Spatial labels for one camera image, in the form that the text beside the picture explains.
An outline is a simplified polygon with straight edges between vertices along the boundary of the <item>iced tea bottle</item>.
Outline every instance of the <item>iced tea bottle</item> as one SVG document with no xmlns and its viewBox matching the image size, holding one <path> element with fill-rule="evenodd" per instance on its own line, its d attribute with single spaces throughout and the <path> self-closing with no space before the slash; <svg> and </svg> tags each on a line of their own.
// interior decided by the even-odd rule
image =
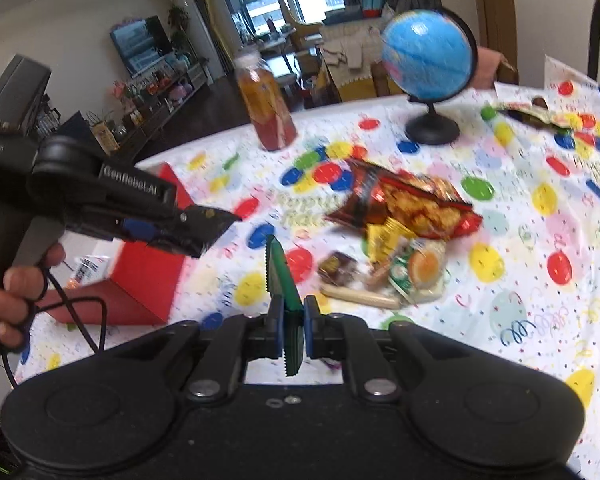
<svg viewBox="0 0 600 480">
<path fill-rule="evenodd" d="M 236 78 L 251 124 L 264 148 L 270 152 L 289 146 L 298 132 L 269 65 L 257 50 L 235 59 Z"/>
</svg>

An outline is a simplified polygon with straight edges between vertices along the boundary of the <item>finger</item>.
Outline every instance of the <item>finger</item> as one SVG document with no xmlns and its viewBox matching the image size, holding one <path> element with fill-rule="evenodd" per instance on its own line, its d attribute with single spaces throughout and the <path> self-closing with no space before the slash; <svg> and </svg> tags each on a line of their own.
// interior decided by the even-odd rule
<svg viewBox="0 0 600 480">
<path fill-rule="evenodd" d="M 43 260 L 43 265 L 48 268 L 55 267 L 64 262 L 65 258 L 66 254 L 64 252 L 64 247 L 62 247 L 62 244 L 53 244 L 46 252 L 46 255 Z"/>
<path fill-rule="evenodd" d="M 37 300 L 44 287 L 45 278 L 37 267 L 11 267 L 4 273 L 4 290 L 14 296 Z"/>
<path fill-rule="evenodd" d="M 0 289 L 0 321 L 18 325 L 27 319 L 28 314 L 29 307 L 22 298 Z"/>
<path fill-rule="evenodd" d="M 18 348 L 24 342 L 24 336 L 20 330 L 8 323 L 0 323 L 0 342 L 7 348 Z"/>
</svg>

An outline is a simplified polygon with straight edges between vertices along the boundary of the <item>globe base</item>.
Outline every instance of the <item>globe base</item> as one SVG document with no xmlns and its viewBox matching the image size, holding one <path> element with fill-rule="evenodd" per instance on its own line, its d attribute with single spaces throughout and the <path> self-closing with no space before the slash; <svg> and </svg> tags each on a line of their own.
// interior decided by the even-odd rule
<svg viewBox="0 0 600 480">
<path fill-rule="evenodd" d="M 405 131 L 413 142 L 427 146 L 450 144 L 460 136 L 460 127 L 454 120 L 435 112 L 410 120 Z"/>
</svg>

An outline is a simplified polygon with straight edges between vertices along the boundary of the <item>wall-mounted tv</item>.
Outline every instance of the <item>wall-mounted tv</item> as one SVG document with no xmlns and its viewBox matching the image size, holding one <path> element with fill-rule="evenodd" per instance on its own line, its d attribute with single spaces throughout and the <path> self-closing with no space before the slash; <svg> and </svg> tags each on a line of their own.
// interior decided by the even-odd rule
<svg viewBox="0 0 600 480">
<path fill-rule="evenodd" d="M 158 16 L 116 27 L 111 31 L 111 39 L 132 76 L 172 51 L 171 42 Z"/>
</svg>

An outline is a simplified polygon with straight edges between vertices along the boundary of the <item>balloon patterned tablecloth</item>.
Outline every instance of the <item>balloon patterned tablecloth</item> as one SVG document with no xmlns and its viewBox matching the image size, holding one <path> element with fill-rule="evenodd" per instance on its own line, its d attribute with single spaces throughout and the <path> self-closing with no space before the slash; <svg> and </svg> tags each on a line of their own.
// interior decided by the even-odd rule
<svg viewBox="0 0 600 480">
<path fill-rule="evenodd" d="M 172 165 L 195 202 L 244 219 L 203 258 L 187 261 L 170 321 L 195 319 L 214 328 L 227 316 L 266 311 L 264 245 L 275 234 L 301 296 L 315 294 L 323 313 L 360 316 L 372 328 L 408 318 L 565 381 L 587 409 L 570 466 L 585 478 L 600 478 L 600 89 L 552 60 L 547 72 L 545 90 L 498 86 L 497 98 L 528 102 L 544 96 L 550 109 L 571 121 L 572 136 L 502 118 L 485 122 L 481 108 L 496 93 L 466 91 L 439 108 L 461 127 L 452 146 L 407 140 L 404 123 L 423 108 L 389 98 L 296 116 L 299 137 L 282 152 L 261 150 L 252 127 L 244 126 L 153 158 Z M 395 313 L 318 293 L 317 263 L 331 251 L 365 260 L 359 234 L 322 218 L 349 193 L 344 159 L 351 156 L 396 172 L 449 179 L 484 217 L 479 232 L 448 244 L 440 300 Z M 151 329 L 109 327 L 107 346 Z M 16 378 L 88 354 L 74 326 L 38 316 Z M 342 380 L 339 370 L 306 361 L 288 379 L 281 360 L 260 360 L 249 366 L 247 379 Z"/>
</svg>

